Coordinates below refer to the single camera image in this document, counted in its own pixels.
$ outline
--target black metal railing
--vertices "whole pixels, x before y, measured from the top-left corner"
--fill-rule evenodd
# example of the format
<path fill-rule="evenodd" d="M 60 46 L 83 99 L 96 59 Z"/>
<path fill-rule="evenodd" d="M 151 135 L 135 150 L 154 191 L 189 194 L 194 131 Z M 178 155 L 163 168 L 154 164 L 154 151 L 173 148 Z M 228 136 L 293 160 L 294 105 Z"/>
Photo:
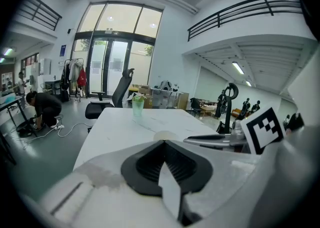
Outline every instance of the black metal railing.
<path fill-rule="evenodd" d="M 24 0 L 18 8 L 17 14 L 53 31 L 56 29 L 59 19 L 62 18 L 41 0 Z"/>
<path fill-rule="evenodd" d="M 224 8 L 188 29 L 188 41 L 214 27 L 242 18 L 276 13 L 302 14 L 300 0 L 246 0 Z"/>

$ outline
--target plastic cup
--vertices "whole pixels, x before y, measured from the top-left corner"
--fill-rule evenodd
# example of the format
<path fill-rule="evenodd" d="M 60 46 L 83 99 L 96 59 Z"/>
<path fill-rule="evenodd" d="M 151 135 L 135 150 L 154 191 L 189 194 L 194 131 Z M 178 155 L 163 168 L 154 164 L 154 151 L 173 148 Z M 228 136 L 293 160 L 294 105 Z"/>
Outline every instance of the plastic cup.
<path fill-rule="evenodd" d="M 144 104 L 144 99 L 142 101 L 135 101 L 134 99 L 132 100 L 132 110 L 134 116 L 141 116 Z"/>

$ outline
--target black office chair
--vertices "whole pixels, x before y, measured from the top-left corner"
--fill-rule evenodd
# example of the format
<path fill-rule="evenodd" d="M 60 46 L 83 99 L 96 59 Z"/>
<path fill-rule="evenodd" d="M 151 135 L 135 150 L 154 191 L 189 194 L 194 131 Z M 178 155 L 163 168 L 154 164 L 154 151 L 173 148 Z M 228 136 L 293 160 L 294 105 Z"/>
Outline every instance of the black office chair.
<path fill-rule="evenodd" d="M 109 100 L 103 100 L 102 95 L 105 92 L 96 91 L 92 92 L 92 94 L 97 94 L 99 97 L 99 101 L 91 101 L 85 109 L 85 117 L 89 120 L 98 119 L 104 108 L 109 107 L 116 107 L 116 108 L 122 108 L 122 100 L 124 98 L 124 95 L 129 88 L 132 76 L 134 75 L 134 69 L 128 69 L 124 70 L 122 72 L 122 77 L 119 81 L 118 86 L 116 87 L 113 95 L 112 95 L 112 102 L 114 105 L 112 105 Z"/>
<path fill-rule="evenodd" d="M 200 118 L 200 113 L 202 111 L 201 107 L 200 107 L 200 102 L 198 99 L 196 98 L 191 98 L 190 99 L 191 101 L 191 111 L 190 111 L 190 114 L 191 112 L 193 111 L 194 112 L 194 117 L 196 117 L 196 114 L 198 113 L 199 114 L 199 118 Z"/>

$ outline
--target fluorescent light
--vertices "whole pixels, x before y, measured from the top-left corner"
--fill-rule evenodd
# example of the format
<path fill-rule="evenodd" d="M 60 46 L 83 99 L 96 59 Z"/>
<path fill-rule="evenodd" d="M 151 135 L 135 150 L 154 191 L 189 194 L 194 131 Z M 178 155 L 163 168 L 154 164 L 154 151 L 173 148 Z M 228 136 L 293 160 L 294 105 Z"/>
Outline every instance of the fluorescent light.
<path fill-rule="evenodd" d="M 241 68 L 240 68 L 240 66 L 239 66 L 239 64 L 238 64 L 237 62 L 232 62 L 232 64 L 233 64 L 234 67 L 238 70 L 239 73 L 245 74 L 245 73 L 241 70 Z"/>
<path fill-rule="evenodd" d="M 8 48 L 7 51 L 4 53 L 5 56 L 9 55 L 12 51 L 12 48 Z"/>

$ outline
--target sign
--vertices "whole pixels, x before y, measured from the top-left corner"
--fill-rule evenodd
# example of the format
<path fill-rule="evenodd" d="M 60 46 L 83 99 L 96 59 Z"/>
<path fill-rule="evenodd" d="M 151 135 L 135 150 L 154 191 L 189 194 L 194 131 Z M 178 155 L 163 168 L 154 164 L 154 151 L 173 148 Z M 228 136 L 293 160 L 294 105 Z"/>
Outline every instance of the sign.
<path fill-rule="evenodd" d="M 61 49 L 60 49 L 60 57 L 64 57 L 64 56 L 65 56 L 66 46 L 67 46 L 67 45 L 62 45 L 62 46 L 61 46 Z"/>
<path fill-rule="evenodd" d="M 285 138 L 285 129 L 272 106 L 266 106 L 241 121 L 252 154 L 262 154 L 266 145 Z"/>

